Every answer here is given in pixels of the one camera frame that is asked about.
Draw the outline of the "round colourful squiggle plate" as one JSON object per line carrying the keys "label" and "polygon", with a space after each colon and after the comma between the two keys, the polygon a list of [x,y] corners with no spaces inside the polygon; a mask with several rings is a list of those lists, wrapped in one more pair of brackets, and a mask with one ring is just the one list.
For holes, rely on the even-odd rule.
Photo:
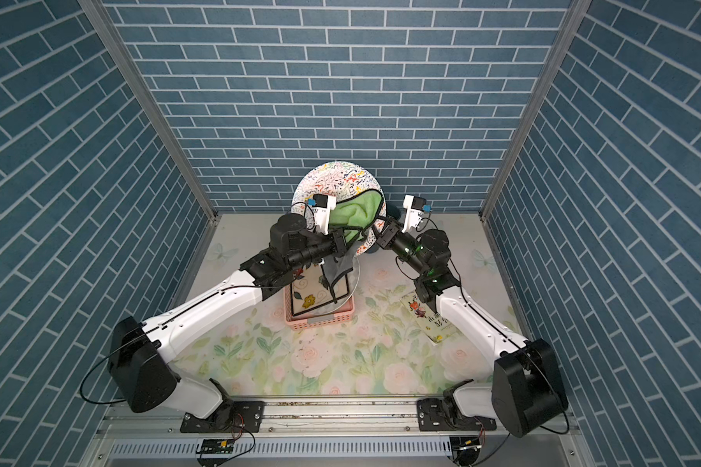
{"label": "round colourful squiggle plate", "polygon": [[[315,194],[335,196],[337,202],[342,202],[360,192],[368,189],[379,190],[383,195],[382,187],[370,171],[360,165],[351,162],[334,161],[320,165],[308,172],[298,184],[293,195],[290,210],[292,213],[302,214],[310,231],[315,231],[312,212],[307,208],[307,201]],[[384,216],[387,212],[385,201]],[[366,253],[362,242],[357,245],[356,256]]]}

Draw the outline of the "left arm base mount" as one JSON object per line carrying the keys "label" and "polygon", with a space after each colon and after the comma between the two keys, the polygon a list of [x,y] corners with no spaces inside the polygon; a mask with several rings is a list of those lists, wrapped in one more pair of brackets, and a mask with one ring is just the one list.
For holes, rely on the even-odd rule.
{"label": "left arm base mount", "polygon": [[266,403],[258,400],[237,400],[222,403],[208,418],[196,418],[186,413],[181,433],[226,433],[241,431],[258,433],[263,420]]}

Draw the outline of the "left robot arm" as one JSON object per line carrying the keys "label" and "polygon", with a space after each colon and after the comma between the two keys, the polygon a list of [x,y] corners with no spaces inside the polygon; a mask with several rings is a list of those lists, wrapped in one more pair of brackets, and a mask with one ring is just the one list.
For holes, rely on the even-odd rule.
{"label": "left robot arm", "polygon": [[303,215],[284,214],[272,225],[267,248],[210,290],[143,322],[119,322],[112,334],[108,371],[124,402],[136,414],[166,407],[226,425],[233,402],[225,388],[214,379],[177,372],[171,362],[211,329],[282,292],[301,269],[321,264],[334,278],[343,276],[357,238],[343,227],[315,232]]}

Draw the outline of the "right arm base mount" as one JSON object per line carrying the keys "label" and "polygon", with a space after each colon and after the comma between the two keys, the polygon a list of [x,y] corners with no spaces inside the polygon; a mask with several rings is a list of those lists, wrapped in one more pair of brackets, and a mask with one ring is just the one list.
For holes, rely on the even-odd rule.
{"label": "right arm base mount", "polygon": [[497,429],[490,390],[472,379],[445,389],[440,397],[419,399],[416,408],[422,432]]}

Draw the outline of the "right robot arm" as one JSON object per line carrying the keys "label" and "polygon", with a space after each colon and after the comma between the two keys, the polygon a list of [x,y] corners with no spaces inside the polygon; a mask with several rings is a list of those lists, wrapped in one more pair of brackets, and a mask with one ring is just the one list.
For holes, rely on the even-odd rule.
{"label": "right robot arm", "polygon": [[381,249],[395,253],[416,272],[413,283],[419,300],[454,325],[489,365],[493,377],[489,392],[465,381],[446,391],[452,422],[490,418],[522,438],[556,416],[568,416],[569,402],[553,347],[510,330],[465,292],[444,231],[412,235],[398,220],[386,217],[384,227],[373,232]]}

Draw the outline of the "green microfiber cloth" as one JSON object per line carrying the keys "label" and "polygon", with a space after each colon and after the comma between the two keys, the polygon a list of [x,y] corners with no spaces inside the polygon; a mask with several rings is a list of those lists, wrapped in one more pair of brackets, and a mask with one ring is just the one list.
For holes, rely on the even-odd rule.
{"label": "green microfiber cloth", "polygon": [[383,194],[379,190],[368,189],[337,202],[329,216],[329,227],[342,229],[346,242],[362,242],[363,247],[369,249],[376,243],[376,235],[384,227],[384,210]]}

